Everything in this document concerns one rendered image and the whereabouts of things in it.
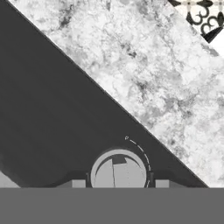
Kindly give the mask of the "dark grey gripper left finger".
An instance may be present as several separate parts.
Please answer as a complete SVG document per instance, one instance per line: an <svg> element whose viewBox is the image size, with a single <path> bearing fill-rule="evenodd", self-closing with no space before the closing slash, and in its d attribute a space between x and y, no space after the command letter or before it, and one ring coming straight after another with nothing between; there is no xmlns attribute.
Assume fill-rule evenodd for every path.
<svg viewBox="0 0 224 224"><path fill-rule="evenodd" d="M71 171L65 177L58 180L55 187L67 188L85 188L88 182L88 173L86 171Z"/></svg>

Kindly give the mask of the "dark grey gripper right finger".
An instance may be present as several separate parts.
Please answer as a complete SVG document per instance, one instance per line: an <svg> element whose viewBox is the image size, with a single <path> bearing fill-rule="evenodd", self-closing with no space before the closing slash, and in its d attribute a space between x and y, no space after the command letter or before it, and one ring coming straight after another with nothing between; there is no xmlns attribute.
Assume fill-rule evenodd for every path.
<svg viewBox="0 0 224 224"><path fill-rule="evenodd" d="M152 171L150 173L150 180L156 188L180 188L187 187L187 183L175 176L169 171Z"/></svg>

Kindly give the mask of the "round grey stove knob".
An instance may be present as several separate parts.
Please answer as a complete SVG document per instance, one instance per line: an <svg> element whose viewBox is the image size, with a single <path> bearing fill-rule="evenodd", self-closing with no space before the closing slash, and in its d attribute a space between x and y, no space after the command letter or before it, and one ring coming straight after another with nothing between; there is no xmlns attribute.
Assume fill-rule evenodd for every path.
<svg viewBox="0 0 224 224"><path fill-rule="evenodd" d="M90 172L93 188L144 188L146 180L143 160L125 149L104 152L95 160Z"/></svg>

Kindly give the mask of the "dark grey stove hob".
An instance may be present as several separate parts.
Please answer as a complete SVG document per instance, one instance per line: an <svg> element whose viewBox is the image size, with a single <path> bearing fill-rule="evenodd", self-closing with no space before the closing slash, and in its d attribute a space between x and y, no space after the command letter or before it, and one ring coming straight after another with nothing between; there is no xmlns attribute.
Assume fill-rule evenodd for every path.
<svg viewBox="0 0 224 224"><path fill-rule="evenodd" d="M21 187L83 178L112 148L157 178L204 182L76 66L8 0L0 0L0 171Z"/></svg>

